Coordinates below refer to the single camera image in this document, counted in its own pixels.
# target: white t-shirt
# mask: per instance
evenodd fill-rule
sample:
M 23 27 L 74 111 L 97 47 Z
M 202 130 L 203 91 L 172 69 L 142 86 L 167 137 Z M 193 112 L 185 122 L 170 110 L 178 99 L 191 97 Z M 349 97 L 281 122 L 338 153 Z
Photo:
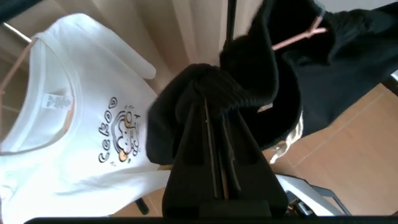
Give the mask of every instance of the white t-shirt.
M 84 14 L 36 37 L 27 97 L 0 154 L 4 224 L 105 216 L 164 187 L 169 171 L 145 152 L 156 94 L 142 78 L 155 68 Z

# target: hanging clothes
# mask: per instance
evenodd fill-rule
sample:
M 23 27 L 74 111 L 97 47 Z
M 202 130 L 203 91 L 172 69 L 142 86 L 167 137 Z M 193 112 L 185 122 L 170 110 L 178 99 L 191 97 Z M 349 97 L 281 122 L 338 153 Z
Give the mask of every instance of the hanging clothes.
M 165 187 L 169 171 L 145 151 L 154 67 L 84 14 L 34 38 L 27 98 L 0 154 L 3 223 L 102 217 Z
M 301 114 L 308 136 L 397 70 L 398 3 L 326 12 L 319 27 L 328 32 L 272 50 L 307 30 L 321 11 L 312 0 L 264 1 L 247 35 L 224 47 L 220 67 L 190 65 L 179 74 L 149 110 L 149 159 L 173 163 L 188 105 L 198 96 L 215 118 L 240 110 L 260 148 L 268 149 L 287 139 Z

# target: black hoodie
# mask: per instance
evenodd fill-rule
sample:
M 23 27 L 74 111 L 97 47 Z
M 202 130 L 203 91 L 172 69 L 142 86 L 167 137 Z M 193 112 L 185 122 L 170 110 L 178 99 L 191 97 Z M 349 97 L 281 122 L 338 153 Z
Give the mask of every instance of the black hoodie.
M 296 126 L 303 135 L 330 125 L 398 68 L 398 3 L 372 11 L 326 12 L 314 35 L 274 52 L 272 45 L 310 27 L 321 13 L 311 0 L 267 0 L 247 35 L 225 46 L 220 67 L 182 71 L 149 110 L 147 156 L 172 164 L 190 105 L 207 99 L 214 118 L 240 110 L 254 139 L 267 149 Z M 258 113 L 261 106 L 271 109 Z

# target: cartoon character graphic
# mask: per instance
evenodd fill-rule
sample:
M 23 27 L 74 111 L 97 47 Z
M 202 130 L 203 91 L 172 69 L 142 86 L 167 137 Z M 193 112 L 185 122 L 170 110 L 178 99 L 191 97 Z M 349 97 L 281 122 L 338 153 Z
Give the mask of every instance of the cartoon character graphic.
M 131 111 L 121 111 L 112 123 L 113 146 L 121 162 L 127 161 L 130 154 L 136 156 L 139 152 L 139 117 Z

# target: pink hanger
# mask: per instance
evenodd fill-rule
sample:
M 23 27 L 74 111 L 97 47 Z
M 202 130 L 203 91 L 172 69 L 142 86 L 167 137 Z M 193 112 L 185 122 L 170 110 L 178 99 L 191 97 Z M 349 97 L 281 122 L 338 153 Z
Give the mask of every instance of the pink hanger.
M 273 45 L 272 49 L 278 50 L 278 49 L 281 49 L 282 47 L 286 47 L 289 44 L 293 44 L 293 43 L 295 43 L 299 40 L 302 40 L 304 38 L 310 38 L 315 34 L 322 34 L 322 33 L 327 32 L 326 28 L 318 28 L 318 26 L 321 24 L 322 19 L 323 18 L 321 16 L 316 17 L 308 30 L 306 30 L 305 32 L 302 32 L 301 34 L 298 34 L 294 37 L 291 37 L 287 40 L 284 40 L 281 43 Z
M 22 61 L 26 58 L 26 55 L 29 53 L 33 45 L 37 42 L 37 38 L 34 37 L 32 41 L 26 46 L 26 48 L 22 51 L 21 55 L 18 57 L 18 59 L 15 61 L 14 65 L 11 67 L 10 71 L 7 73 L 6 77 L 4 77 L 4 80 L 0 84 L 0 136 L 2 134 L 2 96 L 6 93 L 4 90 L 6 89 L 7 85 L 17 72 L 19 66 L 21 65 Z M 72 114 L 74 110 L 74 103 L 72 103 L 72 108 L 69 111 L 68 118 L 67 118 L 67 123 L 65 126 L 65 132 L 68 131 L 70 121 L 72 120 Z

